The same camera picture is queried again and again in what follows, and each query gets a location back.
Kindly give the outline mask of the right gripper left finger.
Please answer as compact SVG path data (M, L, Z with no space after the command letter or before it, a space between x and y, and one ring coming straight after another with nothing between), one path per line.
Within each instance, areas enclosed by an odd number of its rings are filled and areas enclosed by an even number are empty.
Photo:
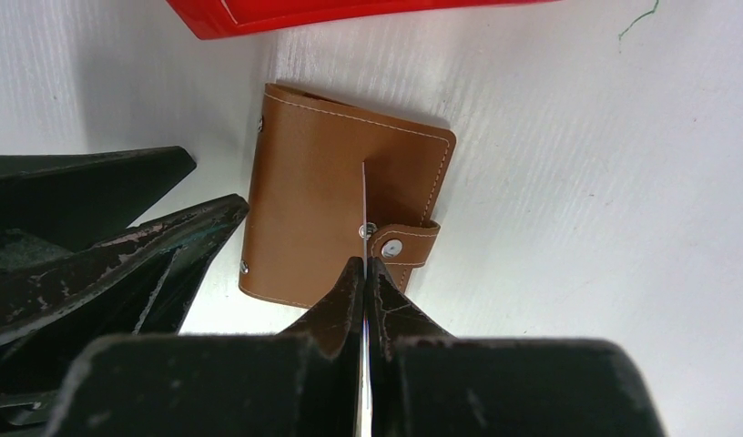
M352 436L366 264L271 335L107 335L74 360L46 436Z

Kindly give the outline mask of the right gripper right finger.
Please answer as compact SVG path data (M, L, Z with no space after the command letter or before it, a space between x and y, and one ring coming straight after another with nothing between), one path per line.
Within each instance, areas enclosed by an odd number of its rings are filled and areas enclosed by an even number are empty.
M661 436L636 365L607 340L458 338L370 259L376 436Z

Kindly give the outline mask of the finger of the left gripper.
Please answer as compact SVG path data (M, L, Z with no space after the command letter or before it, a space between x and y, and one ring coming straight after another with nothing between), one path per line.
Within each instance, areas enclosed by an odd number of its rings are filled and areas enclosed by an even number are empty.
M215 198L129 228L92 247L0 273L0 347L43 329L143 269L157 280L214 256L249 212L239 195Z
M0 156L0 231L79 251L127 228L196 166L178 146Z

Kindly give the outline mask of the silver credit card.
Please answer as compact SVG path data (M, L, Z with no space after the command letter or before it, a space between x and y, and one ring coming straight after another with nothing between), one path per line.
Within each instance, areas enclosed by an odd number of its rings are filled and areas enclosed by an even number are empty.
M367 219L367 183L366 162L361 163L361 211L362 222L359 234L362 240L363 278L368 278L368 241L373 233L370 221ZM372 435L372 392L370 385L370 360L369 360L369 322L366 310L362 311L361 324L361 382L360 382L360 407L358 415L358 436Z

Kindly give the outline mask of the red plastic bin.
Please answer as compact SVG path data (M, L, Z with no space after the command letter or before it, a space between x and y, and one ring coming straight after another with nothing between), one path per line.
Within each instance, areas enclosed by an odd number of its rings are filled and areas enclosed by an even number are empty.
M167 0L200 40L366 16L538 3L537 0Z

